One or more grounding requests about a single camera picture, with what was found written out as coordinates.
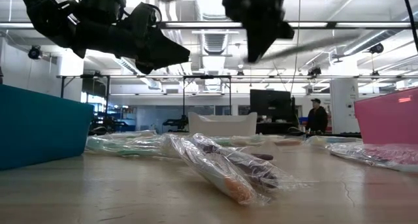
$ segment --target cap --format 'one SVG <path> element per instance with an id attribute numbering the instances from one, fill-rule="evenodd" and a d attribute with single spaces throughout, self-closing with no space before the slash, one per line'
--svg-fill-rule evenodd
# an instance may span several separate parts
<path id="1" fill-rule="evenodd" d="M 311 101 L 321 104 L 321 100 L 319 100 L 319 99 L 312 99 Z"/>

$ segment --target wrapped object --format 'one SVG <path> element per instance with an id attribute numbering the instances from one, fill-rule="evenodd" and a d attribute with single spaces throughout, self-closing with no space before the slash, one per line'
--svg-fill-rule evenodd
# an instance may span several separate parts
<path id="1" fill-rule="evenodd" d="M 348 142 L 362 142 L 360 138 L 348 138 L 342 136 L 311 136 L 305 143 L 312 146 L 325 147 L 330 143 L 348 143 Z"/>
<path id="2" fill-rule="evenodd" d="M 196 147 L 207 154 L 224 156 L 259 192 L 271 192 L 279 189 L 292 189 L 300 185 L 292 176 L 284 173 L 270 162 L 230 148 L 223 148 L 210 138 L 195 134 L 191 139 Z"/>
<path id="3" fill-rule="evenodd" d="M 266 204 L 274 191 L 303 184 L 269 163 L 272 155 L 241 152 L 244 148 L 224 148 L 199 134 L 190 137 L 135 133 L 91 136 L 86 146 L 90 152 L 115 156 L 179 158 L 221 192 L 244 205 Z"/>
<path id="4" fill-rule="evenodd" d="M 168 137 L 183 161 L 222 193 L 244 205 L 268 202 L 267 198 L 258 196 L 249 182 L 224 156 L 206 153 L 186 138 L 176 135 Z"/>
<path id="5" fill-rule="evenodd" d="M 86 150 L 115 156 L 178 157 L 165 136 L 140 136 L 138 133 L 90 136 Z"/>
<path id="6" fill-rule="evenodd" d="M 300 145 L 303 142 L 301 138 L 285 138 L 277 135 L 254 135 L 254 136 L 212 136 L 215 143 L 221 146 L 264 146 L 273 144 L 276 146 Z"/>
<path id="7" fill-rule="evenodd" d="M 418 172 L 418 145 L 348 142 L 331 144 L 327 149 L 333 155 L 368 165 L 402 172 Z"/>

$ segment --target laboratory room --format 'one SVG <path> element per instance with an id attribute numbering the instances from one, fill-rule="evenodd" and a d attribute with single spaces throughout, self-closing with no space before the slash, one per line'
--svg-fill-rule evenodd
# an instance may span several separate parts
<path id="1" fill-rule="evenodd" d="M 418 0 L 0 0 L 0 223 L 418 223 Z"/>

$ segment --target wooden table surface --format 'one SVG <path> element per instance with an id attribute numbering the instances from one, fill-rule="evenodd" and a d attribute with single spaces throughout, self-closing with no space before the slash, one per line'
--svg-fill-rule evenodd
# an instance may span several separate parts
<path id="1" fill-rule="evenodd" d="M 0 172 L 0 223 L 418 223 L 418 176 L 297 146 L 274 164 L 310 186 L 244 207 L 182 161 L 84 155 Z"/>

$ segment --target black monitor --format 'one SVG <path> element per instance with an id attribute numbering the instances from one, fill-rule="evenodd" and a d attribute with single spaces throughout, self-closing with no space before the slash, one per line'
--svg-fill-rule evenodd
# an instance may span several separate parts
<path id="1" fill-rule="evenodd" d="M 256 112 L 259 116 L 289 121 L 295 117 L 293 101 L 288 91 L 251 89 L 249 104 L 250 112 Z"/>

